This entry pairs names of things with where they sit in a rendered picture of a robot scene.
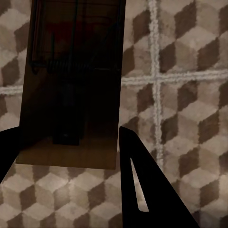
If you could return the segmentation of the mousetrap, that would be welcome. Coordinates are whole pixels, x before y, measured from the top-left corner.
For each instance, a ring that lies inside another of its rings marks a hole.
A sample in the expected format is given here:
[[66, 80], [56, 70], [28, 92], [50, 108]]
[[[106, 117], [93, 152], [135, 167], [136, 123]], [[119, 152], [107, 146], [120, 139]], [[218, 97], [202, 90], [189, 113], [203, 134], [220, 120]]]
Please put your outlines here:
[[116, 170], [126, 0], [32, 0], [16, 164]]

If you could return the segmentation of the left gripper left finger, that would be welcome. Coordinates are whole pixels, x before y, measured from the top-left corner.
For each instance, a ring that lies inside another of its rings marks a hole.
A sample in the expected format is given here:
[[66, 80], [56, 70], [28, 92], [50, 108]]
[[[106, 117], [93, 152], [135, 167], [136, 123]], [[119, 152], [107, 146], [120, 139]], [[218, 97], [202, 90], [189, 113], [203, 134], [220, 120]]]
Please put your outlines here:
[[0, 132], [0, 183], [20, 151], [20, 127]]

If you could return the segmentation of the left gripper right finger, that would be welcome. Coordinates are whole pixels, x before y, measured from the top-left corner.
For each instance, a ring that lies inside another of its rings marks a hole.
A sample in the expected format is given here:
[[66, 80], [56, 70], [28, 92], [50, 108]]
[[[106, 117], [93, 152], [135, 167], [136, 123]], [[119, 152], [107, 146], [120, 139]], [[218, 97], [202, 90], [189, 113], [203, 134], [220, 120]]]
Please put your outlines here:
[[[123, 228], [200, 228], [139, 136], [119, 128]], [[138, 209], [133, 161], [149, 212]]]

